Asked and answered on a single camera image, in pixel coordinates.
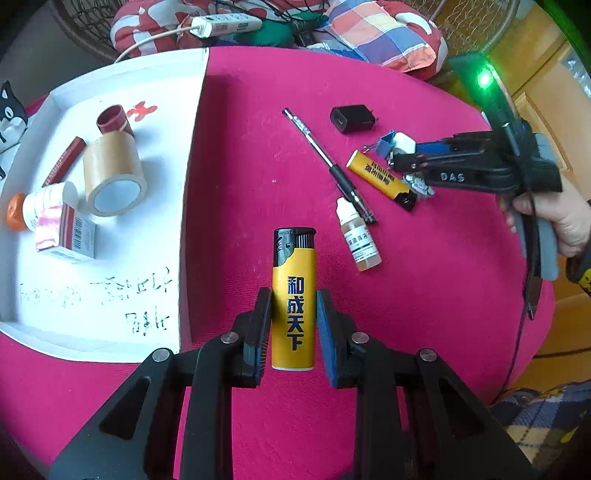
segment black lighter top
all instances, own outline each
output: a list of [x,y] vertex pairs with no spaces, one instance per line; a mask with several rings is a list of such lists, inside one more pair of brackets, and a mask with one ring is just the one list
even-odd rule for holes
[[283,265],[296,248],[314,248],[316,230],[310,227],[278,228],[273,234],[273,267]]

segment human hand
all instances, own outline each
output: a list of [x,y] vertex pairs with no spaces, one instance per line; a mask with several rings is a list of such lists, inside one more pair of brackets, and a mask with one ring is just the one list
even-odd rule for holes
[[[566,178],[562,177],[561,193],[534,193],[535,212],[538,218],[548,220],[554,226],[558,237],[558,252],[567,258],[576,257],[585,251],[591,235],[591,206],[585,202],[579,191]],[[496,198],[503,212],[505,223],[513,233],[517,233],[515,219],[507,211],[504,198]],[[513,200],[513,207],[519,213],[532,214],[530,198],[527,194]]]

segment green light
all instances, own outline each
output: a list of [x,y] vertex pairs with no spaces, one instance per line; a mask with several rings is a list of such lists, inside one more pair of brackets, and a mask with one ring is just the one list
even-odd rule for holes
[[488,87],[490,87],[494,81],[495,79],[488,69],[482,70],[478,75],[478,85],[480,85],[480,88],[483,90],[486,90]]

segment dropper bottle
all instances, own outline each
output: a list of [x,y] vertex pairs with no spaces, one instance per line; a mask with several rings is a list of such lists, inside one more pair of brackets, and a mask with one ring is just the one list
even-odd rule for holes
[[359,271],[379,265],[382,258],[379,256],[374,239],[371,238],[365,221],[359,216],[353,204],[341,197],[336,201],[336,214],[339,217],[340,229]]

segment red drawing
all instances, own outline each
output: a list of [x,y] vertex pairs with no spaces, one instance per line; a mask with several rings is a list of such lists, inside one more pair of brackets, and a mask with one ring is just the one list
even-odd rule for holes
[[146,107],[145,100],[142,100],[140,103],[135,105],[131,110],[127,112],[127,118],[131,118],[132,115],[135,115],[137,113],[137,116],[135,117],[135,122],[141,122],[146,115],[155,112],[157,109],[158,107],[155,105]]

